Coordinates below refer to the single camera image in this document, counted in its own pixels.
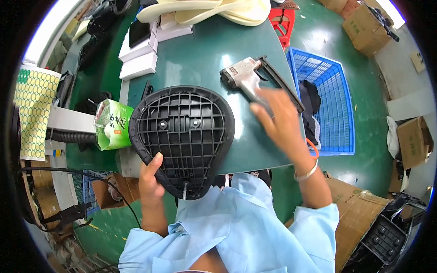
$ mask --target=blue plastic basket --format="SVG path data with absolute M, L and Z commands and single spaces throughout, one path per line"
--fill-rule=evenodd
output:
M 355 126 L 349 87 L 340 62 L 289 48 L 287 61 L 300 98 L 299 82 L 313 83 L 322 100 L 314 115 L 320 124 L 320 156 L 353 155 Z

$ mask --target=light blue shirt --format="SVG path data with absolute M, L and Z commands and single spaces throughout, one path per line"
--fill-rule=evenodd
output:
M 337 205 L 297 207 L 286 228 L 276 217 L 272 193 L 259 178 L 237 173 L 232 187 L 211 187 L 193 201 L 179 200 L 168 236 L 133 228 L 120 256 L 120 272 L 187 270 L 217 248 L 233 272 L 334 272 Z

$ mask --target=wall outlet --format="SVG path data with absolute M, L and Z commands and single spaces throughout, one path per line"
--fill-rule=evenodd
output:
M 422 54 L 419 51 L 415 51 L 411 53 L 410 58 L 413 61 L 417 73 L 420 73 L 425 70 L 425 62 L 423 60 Z

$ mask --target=black phone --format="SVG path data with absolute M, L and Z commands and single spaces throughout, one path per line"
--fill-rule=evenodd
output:
M 133 48 L 142 41 L 149 39 L 150 34 L 150 24 L 141 23 L 140 21 L 136 20 L 129 27 L 129 47 Z

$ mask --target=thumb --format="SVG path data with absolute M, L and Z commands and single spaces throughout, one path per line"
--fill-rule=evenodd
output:
M 156 171 L 161 167 L 162 163 L 163 155 L 159 152 L 145 168 L 141 169 L 142 175 L 145 176 L 145 178 L 150 178 L 154 176 Z
M 266 109 L 254 102 L 250 104 L 250 109 L 263 125 L 264 129 L 267 132 L 267 135 L 271 137 L 273 133 L 276 131 L 276 128 L 274 126 L 272 119 L 270 118 L 270 115 L 267 113 Z

